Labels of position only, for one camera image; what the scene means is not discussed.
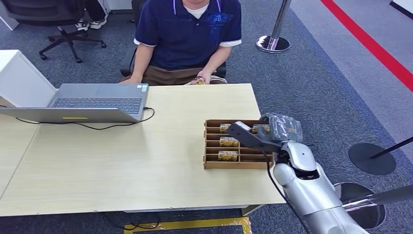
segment stanchion base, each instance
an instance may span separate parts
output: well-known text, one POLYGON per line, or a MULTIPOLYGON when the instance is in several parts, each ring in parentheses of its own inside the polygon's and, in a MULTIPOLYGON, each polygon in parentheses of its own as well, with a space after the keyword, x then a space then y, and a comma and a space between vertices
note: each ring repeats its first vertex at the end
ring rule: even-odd
POLYGON ((286 39, 279 37, 275 50, 267 49, 270 38, 271 36, 260 37, 257 43, 255 43, 256 47, 261 51, 273 54, 282 53, 290 48, 290 43, 286 39))
MULTIPOLYGON (((336 194, 339 199, 345 203, 351 199, 373 195, 374 192, 370 189, 355 183, 339 183, 334 185, 336 194)), ((384 205, 375 205, 363 207, 357 210, 347 212, 364 229, 372 229, 383 223, 386 217, 386 209, 384 205)))
POLYGON ((384 149, 380 146, 361 143, 353 145, 349 150, 351 162, 360 170, 373 175, 387 175, 396 169, 396 160, 388 153, 376 159, 370 159, 371 156, 382 152, 384 149))

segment cardboard tray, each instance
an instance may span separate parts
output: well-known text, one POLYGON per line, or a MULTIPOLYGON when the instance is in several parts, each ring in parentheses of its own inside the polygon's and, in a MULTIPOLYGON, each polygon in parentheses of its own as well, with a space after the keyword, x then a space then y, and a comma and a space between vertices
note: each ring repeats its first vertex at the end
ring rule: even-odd
MULTIPOLYGON (((234 123, 241 121, 252 128, 254 124, 268 124, 268 121, 259 120, 222 120, 210 119, 205 122, 205 155, 204 169, 266 169, 265 157, 258 149, 250 149, 238 143, 237 147, 220 147, 221 137, 229 137, 228 134, 220 133, 220 125, 223 123, 234 123), (236 151, 238 158, 236 162, 218 161, 219 151, 236 151)), ((270 159, 270 167, 273 166, 274 156, 272 152, 266 152, 270 159)))

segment cable on floor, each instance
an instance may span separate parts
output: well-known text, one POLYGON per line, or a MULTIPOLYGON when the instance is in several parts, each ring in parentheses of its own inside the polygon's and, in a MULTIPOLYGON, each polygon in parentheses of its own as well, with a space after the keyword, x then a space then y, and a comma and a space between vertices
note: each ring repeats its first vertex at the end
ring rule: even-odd
POLYGON ((156 219, 157 219, 156 224, 155 224, 154 226, 152 226, 152 227, 144 227, 144 226, 141 226, 141 225, 139 224, 140 222, 138 222, 137 224, 134 224, 134 223, 132 222, 132 213, 129 213, 129 224, 128 224, 128 225, 132 225, 133 228, 125 228, 124 226, 120 226, 120 225, 115 224, 105 213, 102 213, 102 215, 103 215, 114 227, 123 229, 123 230, 125 230, 125 231, 133 231, 133 230, 135 230, 136 228, 142 228, 142 229, 146 229, 146 230, 152 230, 152 229, 157 228, 157 227, 159 226, 159 224, 161 223, 161 217, 160 217, 157 213, 154 213, 154 214, 156 215, 156 219))

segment laptop trackpad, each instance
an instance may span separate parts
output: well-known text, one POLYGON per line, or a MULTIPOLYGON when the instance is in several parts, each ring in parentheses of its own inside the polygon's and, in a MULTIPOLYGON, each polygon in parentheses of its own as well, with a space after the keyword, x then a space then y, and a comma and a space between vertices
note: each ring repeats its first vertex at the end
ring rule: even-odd
POLYGON ((96 97, 97 98, 124 98, 128 95, 129 85, 119 85, 119 84, 108 84, 108 85, 100 85, 99 89, 97 90, 96 97))

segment man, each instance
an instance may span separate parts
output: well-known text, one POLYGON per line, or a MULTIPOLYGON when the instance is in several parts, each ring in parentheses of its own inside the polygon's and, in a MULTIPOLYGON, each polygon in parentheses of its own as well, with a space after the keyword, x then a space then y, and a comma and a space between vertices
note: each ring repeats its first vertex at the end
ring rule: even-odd
POLYGON ((241 44, 241 5, 238 0, 148 0, 135 43, 133 74, 123 83, 182 85, 199 76, 210 84, 231 47, 241 44))
POLYGON ((89 28, 99 29, 106 24, 106 13, 98 0, 83 0, 85 9, 88 12, 91 21, 80 19, 76 24, 77 30, 87 31, 89 28))

